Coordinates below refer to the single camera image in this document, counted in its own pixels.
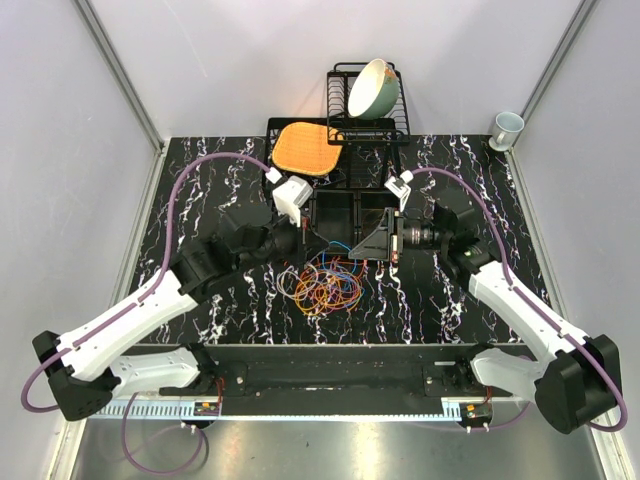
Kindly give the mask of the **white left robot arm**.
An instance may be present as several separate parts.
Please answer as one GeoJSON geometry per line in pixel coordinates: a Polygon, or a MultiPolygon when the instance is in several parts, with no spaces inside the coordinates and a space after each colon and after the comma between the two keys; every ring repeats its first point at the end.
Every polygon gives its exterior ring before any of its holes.
{"type": "Polygon", "coordinates": [[[159,326],[210,300],[234,278],[271,262],[303,265],[328,246],[307,218],[291,220],[264,205],[235,208],[219,227],[184,243],[167,266],[94,320],[33,339],[54,407],[66,420],[86,419],[116,398],[146,391],[162,396],[221,393],[224,371],[201,344],[156,354],[126,352],[159,326]]]}

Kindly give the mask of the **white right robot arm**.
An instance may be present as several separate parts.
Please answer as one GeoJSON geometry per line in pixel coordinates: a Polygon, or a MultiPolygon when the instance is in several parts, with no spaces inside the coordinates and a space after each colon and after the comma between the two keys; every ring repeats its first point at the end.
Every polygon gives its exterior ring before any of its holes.
{"type": "Polygon", "coordinates": [[[437,201],[429,220],[386,208],[378,225],[348,256],[397,264],[406,249],[433,251],[450,281],[524,340],[530,359],[488,344],[458,356],[449,374],[463,395],[476,396],[487,387],[514,394],[535,404],[563,434],[621,407],[616,344],[605,335],[587,335],[535,297],[479,237],[477,223],[477,211],[468,200],[437,201]]]}

